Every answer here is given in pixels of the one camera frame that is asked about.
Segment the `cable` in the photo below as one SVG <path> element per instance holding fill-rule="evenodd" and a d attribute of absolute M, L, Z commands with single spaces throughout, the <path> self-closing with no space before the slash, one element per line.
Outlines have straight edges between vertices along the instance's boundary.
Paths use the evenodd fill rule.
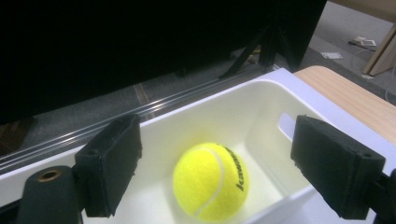
<path fill-rule="evenodd" d="M 394 79 L 394 77 L 395 77 L 395 70 L 396 70 L 396 64 L 393 66 L 392 74 L 391 74 L 391 78 L 390 78 L 390 83 L 388 84 L 387 90 L 385 91 L 385 100 L 388 101 L 388 102 L 389 102 L 389 99 L 388 99 L 388 92 L 389 92 L 390 87 L 391 87 L 392 84 L 393 84 L 393 79 Z"/>
<path fill-rule="evenodd" d="M 370 49 L 369 47 L 365 47 L 365 46 L 363 46 L 363 45 L 360 45 L 358 42 L 354 42 L 354 41 L 352 41 L 352 40 L 348 41 L 347 43 L 348 43 L 349 45 L 353 45 L 353 46 L 359 47 L 359 48 L 361 48 L 361 49 L 367 49 L 367 50 L 370 50 L 370 51 L 372 51 L 372 52 L 375 52 L 375 49 Z"/>
<path fill-rule="evenodd" d="M 355 68 L 355 66 L 353 65 L 353 64 L 354 64 L 354 60 L 355 60 L 355 58 L 358 56 L 358 54 L 361 54 L 361 53 L 363 53 L 363 52 L 371 52 L 371 51 L 368 50 L 368 49 L 361 49 L 361 50 L 359 50 L 358 52 L 354 53 L 354 54 L 352 55 L 352 59 L 349 61 L 349 63 L 350 63 L 350 68 L 352 68 L 352 69 Z"/>

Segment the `floor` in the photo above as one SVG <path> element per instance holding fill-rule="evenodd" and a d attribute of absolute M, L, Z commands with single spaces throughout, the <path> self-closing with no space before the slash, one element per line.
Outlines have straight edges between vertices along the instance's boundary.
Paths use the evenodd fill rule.
<path fill-rule="evenodd" d="M 361 71 L 373 53 L 362 51 L 347 43 L 348 40 L 356 36 L 363 36 L 373 39 L 379 45 L 391 25 L 390 22 L 381 21 L 358 11 L 328 2 L 309 44 L 309 49 L 305 55 L 305 65 L 324 65 L 342 75 L 349 75 L 350 79 L 360 83 L 363 88 L 376 92 L 380 97 L 382 97 L 385 90 L 396 94 L 396 80 L 392 79 L 391 69 L 375 77 L 363 76 Z M 320 52 L 339 52 L 343 59 L 324 59 Z M 281 66 L 282 62 L 284 62 L 282 59 L 278 59 L 276 64 Z M 201 85 L 207 83 L 209 83 L 208 88 L 210 88 L 210 82 L 215 77 L 222 75 L 232 63 L 233 60 L 222 62 L 215 67 L 204 68 L 185 77 L 170 74 L 112 92 L 88 102 L 37 115 L 35 123 L 22 143 L 21 149 L 30 152 L 43 148 L 49 152 L 49 149 L 51 149 L 50 154 L 56 154 L 59 151 L 66 150 L 67 147 L 75 146 L 70 144 L 65 147 L 64 144 L 57 143 L 70 141 L 68 134 L 77 134 L 78 140 L 88 141 L 107 121 L 122 115 L 122 113 L 134 111 L 144 115 L 143 119 L 152 119 L 175 106 L 181 106 L 179 98 L 181 92 L 199 92 L 202 90 Z M 261 74 L 260 69 L 252 64 L 244 66 L 240 72 L 247 73 L 249 76 L 239 77 L 234 83 L 242 82 L 245 79 Z M 171 106 L 161 111 L 150 107 L 150 104 L 161 101 L 164 96 L 170 96 L 167 98 L 167 102 Z M 49 154 L 46 154 L 45 150 L 43 150 L 40 157 L 34 160 L 23 160 L 23 164 L 40 160 L 44 155 L 48 156 Z M 18 160 L 19 158 L 18 154 L 10 155 L 8 158 L 0 158 L 0 174 L 13 169 L 12 165 L 5 166 L 2 164 L 3 161 Z"/>
<path fill-rule="evenodd" d="M 389 92 L 395 94 L 396 80 L 390 82 L 392 69 L 375 77 L 365 76 L 362 70 L 374 53 L 347 43 L 361 36 L 379 45 L 391 26 L 391 22 L 328 2 L 309 46 L 318 52 L 339 52 L 343 59 L 334 60 L 336 63 L 382 89 L 389 88 Z"/>

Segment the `wooden table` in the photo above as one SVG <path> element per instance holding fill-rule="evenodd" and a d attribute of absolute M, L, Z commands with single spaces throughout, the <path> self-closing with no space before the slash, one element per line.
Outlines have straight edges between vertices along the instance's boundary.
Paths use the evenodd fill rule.
<path fill-rule="evenodd" d="M 295 76 L 396 145 L 396 106 L 322 66 Z"/>

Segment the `tennis ball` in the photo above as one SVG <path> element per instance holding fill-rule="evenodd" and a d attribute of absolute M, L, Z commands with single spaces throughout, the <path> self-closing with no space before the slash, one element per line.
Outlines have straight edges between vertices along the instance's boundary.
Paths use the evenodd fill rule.
<path fill-rule="evenodd" d="M 188 149 L 173 175 L 173 190 L 180 207 L 202 221 L 232 217 L 248 196 L 245 164 L 227 147 L 203 143 Z"/>

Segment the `black stand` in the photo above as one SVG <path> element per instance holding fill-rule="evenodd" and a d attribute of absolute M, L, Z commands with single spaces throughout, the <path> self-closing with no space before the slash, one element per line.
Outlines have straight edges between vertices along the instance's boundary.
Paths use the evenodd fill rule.
<path fill-rule="evenodd" d="M 261 46 L 259 64 L 263 67 L 264 72 L 271 71 L 271 67 L 275 62 L 276 53 L 279 49 L 285 53 L 289 70 L 291 72 L 296 71 L 298 65 L 294 60 L 289 40 L 284 35 L 283 29 L 278 25 L 268 25 L 260 30 L 230 69 L 219 78 L 222 79 L 233 76 L 258 46 Z"/>

